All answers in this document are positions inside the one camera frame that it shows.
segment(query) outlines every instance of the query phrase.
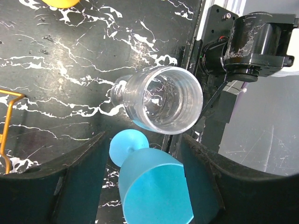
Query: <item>screw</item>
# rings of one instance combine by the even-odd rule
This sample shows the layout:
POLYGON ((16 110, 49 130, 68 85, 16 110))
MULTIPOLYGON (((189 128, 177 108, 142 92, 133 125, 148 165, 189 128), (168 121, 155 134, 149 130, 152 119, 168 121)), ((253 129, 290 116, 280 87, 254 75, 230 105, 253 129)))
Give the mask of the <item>screw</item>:
POLYGON ((232 17, 231 13, 225 13, 223 19, 228 20, 232 17))

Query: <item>clear glass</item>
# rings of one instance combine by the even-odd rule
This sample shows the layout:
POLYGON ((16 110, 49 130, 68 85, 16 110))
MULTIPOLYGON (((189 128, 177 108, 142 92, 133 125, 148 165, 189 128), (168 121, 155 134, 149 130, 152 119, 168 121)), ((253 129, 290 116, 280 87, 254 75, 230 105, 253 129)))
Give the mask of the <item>clear glass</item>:
POLYGON ((185 69, 148 67, 118 78, 111 89, 114 106, 123 104, 138 126, 162 134, 179 134, 198 119, 203 95, 199 82, 185 69))

